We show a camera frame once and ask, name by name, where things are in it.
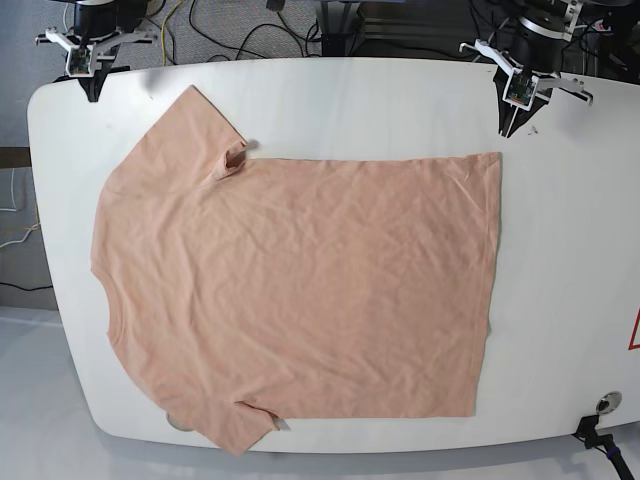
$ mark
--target gray carpet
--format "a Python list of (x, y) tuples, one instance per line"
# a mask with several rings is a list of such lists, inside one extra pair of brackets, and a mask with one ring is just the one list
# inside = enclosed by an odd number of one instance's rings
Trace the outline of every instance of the gray carpet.
[[(168, 0), (163, 11), (154, 17), (162, 23), (166, 13), (179, 0)], [(153, 0), (148, 12), (160, 4)], [(205, 62), (214, 54), (235, 58), (235, 52), (212, 44), (194, 32), (188, 23), (187, 0), (168, 25), (176, 38), (176, 59), (180, 64)], [(280, 23), (278, 17), (265, 8), (266, 0), (198, 0), (194, 23), (208, 35), (227, 45), (240, 46), (247, 33), (264, 22)], [(68, 22), (72, 22), (71, 10)], [(28, 146), (27, 105), (38, 87), (51, 83), (64, 74), (64, 55), (60, 47), (41, 45), (36, 47), (34, 38), (47, 27), (62, 29), (64, 4), (47, 0), (0, 0), (0, 146)], [(296, 32), (306, 35), (315, 22), (313, 5), (309, 2), (289, 1), (283, 12), (287, 23)], [(148, 22), (146, 27), (157, 30)], [(171, 41), (167, 39), (169, 52)], [(312, 45), (310, 51), (316, 51)], [(300, 56), (300, 49), (291, 37), (281, 30), (267, 27), (256, 32), (246, 45), (247, 49), (267, 57)], [(154, 45), (125, 45), (120, 51), (117, 65), (129, 65), (132, 69), (162, 66), (160, 42)], [(55, 112), (52, 121), (74, 125), (68, 112)], [(0, 208), (11, 206), (11, 170), (0, 170)], [(18, 213), (0, 212), (0, 244), (22, 238), (24, 230), (17, 227), (35, 223), (35, 193), (31, 169), (15, 172), (15, 194)], [(0, 282), (25, 287), (50, 285), (42, 233), (32, 232), (26, 242), (0, 249)], [(57, 309), (52, 290), (22, 292), (0, 286), (0, 305)]]
[[(162, 23), (166, 13), (179, 0), (168, 0), (163, 11), (154, 17)], [(220, 53), (235, 57), (235, 52), (218, 47), (194, 32), (188, 23), (187, 0), (168, 21), (176, 38), (176, 59), (180, 64), (201, 63)], [(152, 0), (148, 12), (152, 12), (160, 0)], [(239, 46), (247, 33), (264, 22), (280, 23), (275, 13), (265, 8), (266, 0), (199, 0), (194, 13), (194, 23), (208, 35), (227, 45)], [(64, 73), (64, 56), (55, 45), (34, 44), (37, 34), (47, 27), (62, 30), (64, 3), (48, 0), (0, 1), (0, 145), (23, 147), (29, 144), (26, 109), (33, 92)], [(72, 9), (68, 22), (72, 23)], [(306, 34), (315, 21), (310, 2), (289, 1), (283, 12), (290, 26), (300, 34)], [(148, 22), (143, 25), (158, 31)], [(169, 51), (171, 40), (167, 38)], [(252, 36), (247, 49), (268, 57), (300, 56), (300, 49), (286, 32), (275, 28), (263, 28)], [(132, 69), (162, 66), (160, 42), (154, 45), (124, 45), (117, 65), (129, 65)]]

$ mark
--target shirt sleeve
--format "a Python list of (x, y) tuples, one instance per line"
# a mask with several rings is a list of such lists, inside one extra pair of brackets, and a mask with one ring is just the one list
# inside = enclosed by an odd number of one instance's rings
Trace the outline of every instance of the shirt sleeve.
[(123, 195), (176, 193), (237, 171), (246, 142), (194, 87), (187, 88), (111, 173)]
[(194, 428), (219, 448), (240, 455), (271, 431), (278, 430), (271, 414), (244, 403), (208, 403)]

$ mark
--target black cable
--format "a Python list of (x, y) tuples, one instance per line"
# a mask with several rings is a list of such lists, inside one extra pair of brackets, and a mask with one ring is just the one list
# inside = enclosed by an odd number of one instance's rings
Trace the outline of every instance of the black cable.
[(157, 14), (159, 14), (162, 11), (162, 9), (166, 4), (167, 4), (167, 0), (162, 0), (158, 8), (156, 8), (152, 13), (145, 15), (143, 18), (146, 18), (147, 20), (149, 20), (151, 17), (155, 17)]
[(578, 47), (580, 47), (580, 50), (582, 50), (587, 55), (591, 55), (592, 57), (597, 57), (598, 54), (591, 51), (591, 47), (589, 46), (589, 43), (587, 43), (586, 41), (587, 37), (584, 37), (584, 40), (585, 40), (584, 46), (582, 45), (582, 42), (578, 42)]
[[(586, 35), (578, 42), (578, 47), (580, 47), (580, 50), (582, 50), (584, 53), (587, 53), (587, 51), (582, 47), (582, 41), (587, 38)], [(589, 59), (590, 59), (590, 55), (587, 55), (586, 60), (584, 61), (584, 74), (585, 75), (589, 75)]]
[(493, 25), (493, 39), (495, 40), (495, 43), (494, 43), (495, 46), (493, 48), (497, 49), (498, 48), (498, 27), (500, 25), (496, 25), (494, 23), (493, 12), (491, 12), (491, 25)]
[(224, 58), (227, 62), (231, 61), (231, 59), (229, 57), (227, 57), (226, 55), (223, 55), (222, 53), (216, 53), (215, 55), (212, 55), (207, 59), (207, 63), (209, 63), (211, 60), (213, 60), (215, 58), (218, 58), (218, 57)]
[[(156, 22), (154, 22), (150, 18), (145, 18), (145, 20), (162, 32), (162, 27), (160, 27), (160, 25), (158, 25)], [(171, 56), (169, 56), (166, 53), (165, 55), (167, 56), (167, 60), (169, 60), (174, 65), (177, 65), (178, 63), (175, 60), (176, 59), (176, 38), (173, 36), (173, 33), (171, 32), (171, 30), (169, 30), (169, 25), (165, 25), (164, 29), (167, 31), (167, 33), (169, 34), (169, 37), (171, 38), (171, 52), (172, 52)]]
[(320, 26), (318, 25), (318, 21), (316, 20), (316, 22), (313, 25), (311, 25), (311, 28), (309, 28), (309, 30), (307, 31), (307, 36), (304, 39), (304, 53), (307, 55), (307, 57), (311, 56), (309, 55), (309, 40), (315, 37), (318, 34), (319, 30), (320, 30)]
[(225, 45), (224, 43), (222, 43), (222, 42), (220, 42), (220, 41), (216, 40), (216, 39), (215, 39), (215, 38), (213, 38), (213, 37), (210, 37), (209, 35), (207, 35), (206, 33), (204, 33), (202, 30), (198, 29), (198, 27), (196, 27), (196, 26), (194, 25), (194, 23), (193, 23), (193, 11), (194, 11), (194, 8), (195, 8), (195, 5), (196, 5), (196, 2), (197, 2), (197, 1), (198, 1), (198, 0), (193, 0), (193, 1), (191, 2), (191, 8), (189, 9), (189, 25), (191, 26), (191, 28), (193, 28), (193, 29), (196, 31), (196, 33), (198, 33), (200, 36), (202, 36), (202, 37), (206, 38), (206, 39), (207, 39), (207, 40), (209, 40), (210, 42), (212, 42), (212, 43), (214, 43), (214, 44), (218, 45), (219, 47), (226, 48), (226, 49), (228, 49), (228, 50), (233, 50), (233, 51), (238, 52), (238, 53), (242, 53), (242, 52), (244, 52), (244, 53), (249, 53), (249, 54), (251, 54), (251, 55), (255, 55), (256, 57), (259, 57), (259, 58), (267, 58), (267, 57), (265, 57), (264, 55), (260, 55), (259, 53), (252, 52), (251, 50), (243, 49), (242, 47), (241, 47), (241, 48), (237, 48), (237, 47), (232, 47), (232, 46), (230, 46), (230, 45)]
[(392, 47), (396, 47), (396, 48), (401, 48), (404, 50), (421, 50), (421, 51), (425, 51), (425, 52), (433, 52), (433, 53), (437, 53), (439, 55), (442, 55), (444, 57), (449, 57), (449, 58), (453, 58), (454, 60), (467, 60), (471, 57), (475, 57), (477, 55), (477, 53), (471, 53), (469, 55), (454, 55), (452, 53), (448, 53), (445, 52), (444, 50), (439, 50), (437, 48), (431, 48), (431, 47), (416, 47), (413, 45), (402, 45), (400, 43), (396, 43), (396, 42), (392, 42), (390, 40), (382, 40), (382, 39), (370, 39), (370, 40), (366, 40), (364, 43), (369, 43), (369, 42), (381, 42), (381, 43), (386, 43), (387, 45), (390, 45)]
[(480, 34), (480, 25), (478, 25), (478, 20), (476, 20), (476, 15), (473, 12), (473, 3), (469, 0), (469, 13), (471, 14), (471, 20), (473, 20), (473, 26), (476, 29), (476, 38), (481, 38)]
[(46, 287), (25, 288), (25, 287), (20, 287), (18, 285), (14, 285), (13, 283), (5, 283), (5, 282), (0, 282), (0, 285), (17, 288), (18, 290), (22, 290), (23, 292), (35, 292), (38, 290), (47, 290), (49, 288), (53, 288), (53, 285), (47, 285)]
[[(282, 14), (281, 14), (280, 12), (277, 12), (277, 15), (278, 15), (278, 18), (280, 19), (280, 21), (282, 22), (282, 24), (284, 25), (284, 28), (286, 28), (286, 29), (287, 29), (287, 31), (288, 31), (291, 35), (293, 35), (293, 36), (295, 36), (295, 37), (299, 38), (300, 40), (305, 40), (305, 41), (307, 41), (307, 37), (303, 37), (303, 36), (302, 36), (302, 35), (300, 35), (299, 33), (296, 33), (296, 32), (295, 32), (295, 31), (294, 31), (294, 30), (293, 30), (293, 29), (292, 29), (292, 28), (287, 24), (286, 20), (284, 19), (284, 17), (282, 16)], [(318, 38), (318, 39), (315, 39), (315, 40), (309, 40), (309, 42), (310, 42), (310, 43), (317, 43), (317, 42), (320, 42), (320, 41), (321, 41), (321, 40), (320, 40), (319, 38)]]
[(353, 51), (356, 48), (356, 42), (358, 41), (358, 33), (354, 33), (353, 34), (353, 41), (351, 42), (351, 48), (349, 49), (349, 53), (347, 54), (347, 57), (350, 57), (353, 55)]
[(476, 13), (476, 15), (478, 17), (480, 17), (480, 20), (482, 20), (484, 23), (489, 25), (492, 29), (496, 28), (496, 26), (493, 24), (493, 22), (490, 22), (489, 20), (484, 18), (484, 16), (480, 13), (480, 10), (478, 10), (478, 7), (476, 7), (476, 4), (473, 3), (473, 0), (469, 0), (469, 6), (473, 9), (473, 11)]
[(586, 51), (584, 48), (582, 48), (582, 39), (587, 35), (587, 34), (593, 34), (593, 33), (597, 33), (597, 34), (603, 34), (603, 33), (608, 33), (608, 32), (598, 32), (597, 30), (591, 30), (591, 28), (596, 24), (596, 22), (598, 22), (600, 19), (596, 18), (593, 22), (587, 24), (587, 22), (582, 19), (582, 21), (585, 23), (586, 27), (584, 29), (584, 31), (576, 36), (576, 38), (572, 39), (567, 45), (565, 45), (564, 47), (562, 47), (562, 49), (560, 50), (560, 61), (561, 61), (561, 65), (560, 65), (560, 70), (564, 70), (564, 52), (565, 50), (569, 49), (572, 45), (574, 45), (576, 42), (578, 42), (578, 47), (580, 48), (580, 50), (582, 50), (585, 53), (588, 53), (590, 55), (596, 56), (596, 54), (592, 53), (592, 52), (588, 52)]
[(277, 28), (278, 30), (282, 30), (283, 32), (286, 32), (287, 34), (289, 34), (291, 39), (296, 43), (296, 45), (300, 49), (300, 56), (304, 57), (304, 50), (302, 49), (302, 45), (300, 45), (300, 42), (298, 42), (298, 39), (295, 37), (295, 35), (293, 35), (291, 32), (289, 32), (289, 30), (287, 30), (284, 27), (281, 27), (280, 25), (276, 25), (275, 23), (261, 23), (260, 25), (258, 25), (256, 27), (253, 27), (251, 29), (251, 31), (247, 34), (247, 36), (244, 37), (242, 45), (240, 45), (240, 48), (238, 49), (238, 54), (236, 55), (236, 60), (240, 60), (240, 55), (242, 55), (242, 52), (246, 51), (244, 49), (244, 46), (247, 44), (247, 42), (251, 38), (251, 35), (253, 35), (255, 32), (257, 32), (258, 30), (260, 30), (261, 28), (264, 28), (264, 27)]
[[(572, 436), (573, 438), (575, 438), (576, 440), (578, 440), (578, 441), (579, 441), (580, 443), (582, 443), (583, 445), (585, 445), (585, 441), (584, 441), (583, 439), (581, 439), (581, 438), (577, 437), (575, 434), (573, 434), (573, 435), (571, 435), (571, 436)], [(599, 452), (604, 453), (604, 455), (605, 455), (605, 456), (607, 455), (607, 451), (606, 451), (604, 448), (602, 448), (602, 447), (595, 446), (595, 447), (591, 447), (591, 448), (594, 448), (594, 449), (598, 450)]]

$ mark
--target white cable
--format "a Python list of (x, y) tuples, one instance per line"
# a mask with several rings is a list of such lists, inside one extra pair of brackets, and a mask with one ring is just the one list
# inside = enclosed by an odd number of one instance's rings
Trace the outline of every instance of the white cable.
[(9, 245), (13, 245), (16, 243), (22, 243), (24, 242), (27, 238), (29, 238), (29, 235), (31, 235), (31, 232), (33, 232), (33, 229), (37, 228), (38, 224), (36, 223), (35, 225), (31, 226), (31, 229), (27, 230), (27, 233), (24, 234), (24, 237), (22, 237), (22, 240), (11, 240), (10, 242), (5, 242), (2, 245), (0, 245), (0, 249), (7, 247)]
[(70, 3), (67, 3), (64, 6), (64, 12), (62, 12), (62, 25), (64, 25), (64, 33), (69, 31), (69, 27), (67, 26), (67, 10), (69, 10)]
[(16, 174), (16, 169), (11, 169), (11, 202), (13, 203), (13, 208), (0, 208), (0, 212), (17, 212), (18, 209), (16, 207), (16, 197), (13, 195), (13, 177)]

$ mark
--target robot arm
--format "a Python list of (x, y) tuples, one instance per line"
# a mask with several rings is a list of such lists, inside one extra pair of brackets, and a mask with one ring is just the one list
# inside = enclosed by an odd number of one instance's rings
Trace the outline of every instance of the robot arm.
[[(36, 45), (56, 43), (66, 52), (63, 80), (77, 78), (90, 102), (102, 86), (123, 43), (152, 43), (157, 37), (137, 30), (146, 13), (146, 0), (54, 0), (73, 3), (74, 24), (68, 32), (48, 28)], [(128, 67), (117, 70), (128, 70)]]
[[(633, 0), (600, 0), (607, 6), (621, 6)], [(498, 65), (493, 78), (498, 94), (500, 135), (510, 137), (547, 105), (554, 89), (587, 102), (593, 96), (584, 83), (562, 78), (561, 52), (571, 39), (582, 12), (582, 0), (503, 0), (502, 7), (517, 19), (516, 32), (508, 51), (500, 52), (487, 42), (463, 43)]]

